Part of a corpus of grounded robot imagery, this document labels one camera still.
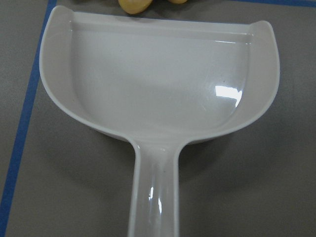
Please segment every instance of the white handle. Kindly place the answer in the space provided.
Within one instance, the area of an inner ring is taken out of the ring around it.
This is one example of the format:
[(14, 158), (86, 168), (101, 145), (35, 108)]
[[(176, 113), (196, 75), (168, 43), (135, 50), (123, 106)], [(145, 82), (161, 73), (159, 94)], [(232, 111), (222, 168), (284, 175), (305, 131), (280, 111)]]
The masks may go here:
[(180, 151), (177, 146), (152, 144), (135, 149), (128, 237), (179, 236)]

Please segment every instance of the gray table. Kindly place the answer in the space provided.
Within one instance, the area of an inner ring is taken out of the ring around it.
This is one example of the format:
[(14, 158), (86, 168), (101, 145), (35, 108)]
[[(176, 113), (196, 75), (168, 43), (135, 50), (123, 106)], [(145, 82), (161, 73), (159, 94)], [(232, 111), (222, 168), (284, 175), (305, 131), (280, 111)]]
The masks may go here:
[[(125, 15), (116, 0), (57, 4)], [(1, 193), (46, 6), (0, 3)], [(161, 0), (140, 16), (267, 20), (279, 49), (280, 87), (270, 109), (247, 128), (181, 152), (181, 236), (316, 236), (316, 7)], [(133, 166), (130, 144), (68, 117), (39, 82), (5, 236), (126, 236)]]

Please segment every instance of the yellow potato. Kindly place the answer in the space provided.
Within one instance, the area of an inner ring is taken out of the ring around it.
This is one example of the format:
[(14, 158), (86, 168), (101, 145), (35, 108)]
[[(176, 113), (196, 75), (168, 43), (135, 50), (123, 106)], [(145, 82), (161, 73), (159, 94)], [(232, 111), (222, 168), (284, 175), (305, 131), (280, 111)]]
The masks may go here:
[(182, 3), (185, 3), (187, 0), (168, 0), (168, 1), (175, 4), (182, 4)]
[(144, 11), (153, 0), (118, 0), (119, 5), (129, 14), (137, 14)]

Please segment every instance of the white plastic scoop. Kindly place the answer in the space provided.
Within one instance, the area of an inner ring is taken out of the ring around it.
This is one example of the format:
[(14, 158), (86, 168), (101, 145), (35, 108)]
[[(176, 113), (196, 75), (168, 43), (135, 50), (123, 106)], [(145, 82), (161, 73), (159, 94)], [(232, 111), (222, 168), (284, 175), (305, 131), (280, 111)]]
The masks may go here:
[(136, 153), (129, 237), (177, 237), (178, 156), (241, 129), (272, 103), (279, 59), (268, 22), (139, 19), (58, 6), (40, 49), (64, 112)]

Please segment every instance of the blue line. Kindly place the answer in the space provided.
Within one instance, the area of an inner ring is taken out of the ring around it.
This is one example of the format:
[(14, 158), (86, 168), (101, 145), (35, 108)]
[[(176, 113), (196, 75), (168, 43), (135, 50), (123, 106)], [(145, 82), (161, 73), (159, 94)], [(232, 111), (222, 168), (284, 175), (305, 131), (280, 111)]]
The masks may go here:
[(316, 7), (316, 1), (310, 1), (310, 0), (233, 0), (233, 1), (246, 1), (246, 2), (254, 2), (254, 3), (286, 5), (286, 6)]
[(14, 189), (16, 185), (16, 180), (18, 177), (18, 172), (20, 168), (22, 153), (24, 149), (25, 139), (28, 132), (28, 127), (30, 123), (30, 118), (32, 114), (32, 108), (34, 104), (34, 99), (36, 95), (36, 90), (38, 82), (40, 79), (40, 68), (39, 68), (39, 56), (40, 56), (40, 43), (43, 37), (44, 29), (46, 27), (49, 15), (56, 6), (57, 0), (48, 0), (46, 13), (44, 17), (43, 26), (40, 32), (38, 47), (36, 50), (32, 71), (29, 79), (29, 84), (24, 98), (24, 103), (22, 107), (21, 117), (18, 125), (18, 129), (15, 136), (15, 141), (13, 145), (13, 150), (11, 154), (11, 160), (9, 164), (8, 173), (5, 180), (5, 185), (3, 189), (1, 204), (0, 204), (0, 237), (5, 236), (5, 231), (9, 219), (10, 209), (12, 205), (12, 199), (14, 195)]

